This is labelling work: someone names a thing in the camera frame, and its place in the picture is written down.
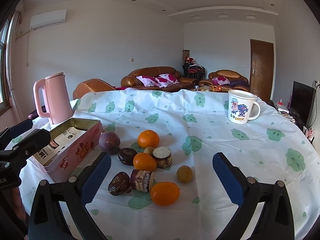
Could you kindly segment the dark chocolate pie front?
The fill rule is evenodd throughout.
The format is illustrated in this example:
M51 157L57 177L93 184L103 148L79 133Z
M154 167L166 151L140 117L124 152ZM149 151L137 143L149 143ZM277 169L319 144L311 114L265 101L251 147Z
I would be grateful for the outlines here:
M130 193L131 191L130 178L125 172L116 174L108 185L108 192L113 196Z

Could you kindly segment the purple passion fruit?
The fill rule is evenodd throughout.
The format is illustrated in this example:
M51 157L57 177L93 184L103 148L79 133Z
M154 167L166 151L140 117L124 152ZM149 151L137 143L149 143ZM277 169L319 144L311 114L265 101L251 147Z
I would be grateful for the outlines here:
M99 138L99 148L107 154L116 154L120 150L120 137L116 132L102 132Z

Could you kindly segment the brown round longan fruit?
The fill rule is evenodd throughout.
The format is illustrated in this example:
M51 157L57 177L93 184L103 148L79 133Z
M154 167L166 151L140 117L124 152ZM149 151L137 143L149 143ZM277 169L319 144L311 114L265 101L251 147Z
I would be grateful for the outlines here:
M180 183L188 183L193 179L193 170L186 165L178 168L176 177Z

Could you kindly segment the chocolate pie roll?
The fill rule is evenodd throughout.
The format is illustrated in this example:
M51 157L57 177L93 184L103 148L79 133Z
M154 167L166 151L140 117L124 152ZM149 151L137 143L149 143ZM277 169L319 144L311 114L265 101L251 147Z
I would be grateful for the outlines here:
M151 171L134 169L130 176L130 186L133 190L150 192L153 186L154 173Z

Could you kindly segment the oval orange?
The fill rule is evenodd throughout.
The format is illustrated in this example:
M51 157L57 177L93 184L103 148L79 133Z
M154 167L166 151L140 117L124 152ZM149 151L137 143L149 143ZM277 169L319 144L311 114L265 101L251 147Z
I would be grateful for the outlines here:
M147 153L138 153L133 159L133 166L137 170L154 171L157 168L157 162Z
M155 204L168 206L178 200L180 197L180 188L172 182L160 182L152 187L150 197Z

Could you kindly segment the oval orange front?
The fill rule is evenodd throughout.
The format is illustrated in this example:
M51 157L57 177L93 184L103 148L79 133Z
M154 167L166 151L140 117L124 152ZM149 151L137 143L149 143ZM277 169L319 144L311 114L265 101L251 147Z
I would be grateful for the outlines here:
M155 204L168 206L178 200L180 197L180 188L172 182L160 182L152 187L150 197Z

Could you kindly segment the round orange tangerine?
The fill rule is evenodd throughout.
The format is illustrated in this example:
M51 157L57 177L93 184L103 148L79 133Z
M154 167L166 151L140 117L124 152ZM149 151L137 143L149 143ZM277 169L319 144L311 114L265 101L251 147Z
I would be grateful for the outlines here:
M141 148L157 148L160 142L160 138L155 131L145 130L139 134L137 142Z

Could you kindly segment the chocolate pie cut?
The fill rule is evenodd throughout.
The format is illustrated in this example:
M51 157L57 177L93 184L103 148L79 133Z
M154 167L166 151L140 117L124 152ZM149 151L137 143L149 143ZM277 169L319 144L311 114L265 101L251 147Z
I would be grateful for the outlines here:
M159 168L169 168L172 165L171 150L166 146L155 148L152 152L152 156Z

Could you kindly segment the paper leaflet in tin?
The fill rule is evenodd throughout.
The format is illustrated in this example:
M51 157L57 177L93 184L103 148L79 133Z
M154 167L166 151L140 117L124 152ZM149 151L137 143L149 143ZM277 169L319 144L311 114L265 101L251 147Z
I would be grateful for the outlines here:
M35 157L43 167L46 167L85 132L85 130L70 127L53 139L46 147L34 154L33 157Z

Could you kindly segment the pink electric kettle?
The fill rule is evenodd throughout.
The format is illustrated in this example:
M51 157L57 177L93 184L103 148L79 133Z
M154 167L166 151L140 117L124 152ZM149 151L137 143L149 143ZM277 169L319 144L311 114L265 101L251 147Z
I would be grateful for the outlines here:
M39 117L48 118L51 124L59 124L72 117L73 110L63 72L36 81L33 94Z

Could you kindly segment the pink curtain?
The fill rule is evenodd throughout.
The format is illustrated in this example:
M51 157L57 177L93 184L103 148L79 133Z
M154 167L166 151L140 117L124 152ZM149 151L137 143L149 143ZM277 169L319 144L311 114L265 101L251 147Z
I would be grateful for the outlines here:
M7 48L5 52L6 79L9 87L9 102L15 123L20 123L23 119L22 111L16 98L14 86L14 55L17 27L21 10L15 9L8 29Z

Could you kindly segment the cloud print tablecloth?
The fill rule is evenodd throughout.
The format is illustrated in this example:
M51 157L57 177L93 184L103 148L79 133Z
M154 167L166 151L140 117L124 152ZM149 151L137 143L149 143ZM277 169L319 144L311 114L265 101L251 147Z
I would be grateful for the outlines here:
M179 183L180 197L172 205L154 204L147 193L132 191L114 197L107 191L120 171L131 173L116 155L95 198L87 205L107 239L216 239L237 207L212 166L222 152L246 176L261 183L282 180L287 188L295 239L303 239L319 217L319 155L300 129L258 99L257 119L238 125L227 116L228 94L181 90L116 90L88 93L72 101L75 118L99 120L116 132L122 147L138 152L139 134L155 131L172 152L172 165L157 169L157 182L177 182L180 166L194 176Z

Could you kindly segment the small yellow fruit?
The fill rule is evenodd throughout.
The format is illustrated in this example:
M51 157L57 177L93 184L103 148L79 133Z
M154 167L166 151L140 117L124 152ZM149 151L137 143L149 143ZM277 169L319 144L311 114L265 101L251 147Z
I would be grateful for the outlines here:
M148 154L148 155L152 155L154 149L155 149L154 147L149 146L149 147L145 148L143 152Z

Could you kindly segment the brown leather long sofa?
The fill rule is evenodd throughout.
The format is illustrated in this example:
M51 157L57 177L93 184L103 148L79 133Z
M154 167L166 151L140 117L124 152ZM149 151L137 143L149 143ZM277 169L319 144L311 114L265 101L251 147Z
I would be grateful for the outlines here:
M191 89L197 84L197 79L182 77L180 72L172 67L148 67L132 71L122 78L121 86L139 90L161 90L178 92L181 89Z

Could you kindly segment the coffee table with items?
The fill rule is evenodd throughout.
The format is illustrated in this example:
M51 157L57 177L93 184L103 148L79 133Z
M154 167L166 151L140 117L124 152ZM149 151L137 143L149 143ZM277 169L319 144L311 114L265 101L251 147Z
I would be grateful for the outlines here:
M223 86L208 86L208 85L201 85L195 86L194 88L190 89L191 91L199 91L199 92L217 92L217 93L227 93L230 88L223 87Z

